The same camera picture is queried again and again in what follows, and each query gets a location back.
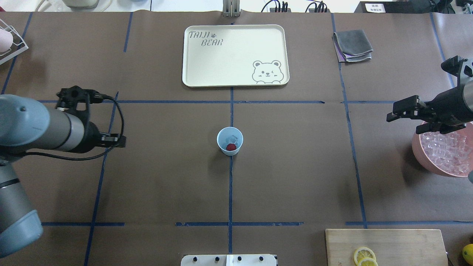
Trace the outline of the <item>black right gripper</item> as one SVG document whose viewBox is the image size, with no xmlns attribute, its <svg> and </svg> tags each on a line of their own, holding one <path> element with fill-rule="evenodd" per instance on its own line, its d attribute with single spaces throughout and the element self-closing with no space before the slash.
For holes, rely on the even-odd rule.
<svg viewBox="0 0 473 266">
<path fill-rule="evenodd" d="M 428 122 L 429 117 L 424 113 L 427 107 L 432 109 L 436 123 Z M 416 134 L 449 134 L 462 130 L 466 128 L 466 123 L 472 121 L 472 87 L 456 86 L 427 103 L 421 101 L 418 95 L 396 101 L 392 105 L 392 112 L 387 114 L 387 122 L 400 118 L 425 121 L 416 127 Z"/>
</svg>

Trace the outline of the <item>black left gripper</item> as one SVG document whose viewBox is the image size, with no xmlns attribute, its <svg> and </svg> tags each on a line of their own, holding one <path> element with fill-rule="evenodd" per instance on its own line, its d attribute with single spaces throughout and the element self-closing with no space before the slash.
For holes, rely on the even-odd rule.
<svg viewBox="0 0 473 266">
<path fill-rule="evenodd" d="M 120 133 L 100 133 L 98 127 L 92 122 L 88 122 L 84 129 L 84 136 L 76 147 L 76 153 L 88 153 L 97 147 L 99 143 L 103 148 L 126 147 L 126 136 Z"/>
</svg>

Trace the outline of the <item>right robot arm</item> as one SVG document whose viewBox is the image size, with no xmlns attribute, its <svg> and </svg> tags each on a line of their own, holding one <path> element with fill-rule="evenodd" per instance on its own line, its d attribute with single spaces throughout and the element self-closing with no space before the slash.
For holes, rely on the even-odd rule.
<svg viewBox="0 0 473 266">
<path fill-rule="evenodd" d="M 418 95 L 396 101 L 392 112 L 387 114 L 386 121 L 392 122 L 400 118 L 424 121 L 416 127 L 416 134 L 448 134 L 466 128 L 473 121 L 472 81 L 439 93 L 431 101 L 424 102 Z"/>
</svg>

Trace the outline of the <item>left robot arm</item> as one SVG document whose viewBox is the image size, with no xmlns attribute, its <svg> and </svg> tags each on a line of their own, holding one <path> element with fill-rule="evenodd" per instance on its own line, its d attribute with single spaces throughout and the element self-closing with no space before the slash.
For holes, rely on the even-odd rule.
<svg viewBox="0 0 473 266">
<path fill-rule="evenodd" d="M 98 130 L 90 105 L 111 101 L 120 116 L 120 133 Z M 1 95 L 1 258 L 32 244 L 43 234 L 35 207 L 13 163 L 26 156 L 87 161 L 126 145 L 125 118 L 111 96 L 92 90 L 58 94 L 54 108 L 32 98 Z"/>
</svg>

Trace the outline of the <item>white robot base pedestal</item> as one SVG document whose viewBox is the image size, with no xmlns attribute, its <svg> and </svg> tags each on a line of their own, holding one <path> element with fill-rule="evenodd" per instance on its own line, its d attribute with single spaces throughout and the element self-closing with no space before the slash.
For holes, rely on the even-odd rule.
<svg viewBox="0 0 473 266">
<path fill-rule="evenodd" d="M 216 254 L 185 255 L 181 266 L 277 266 L 278 259 L 272 254 Z"/>
</svg>

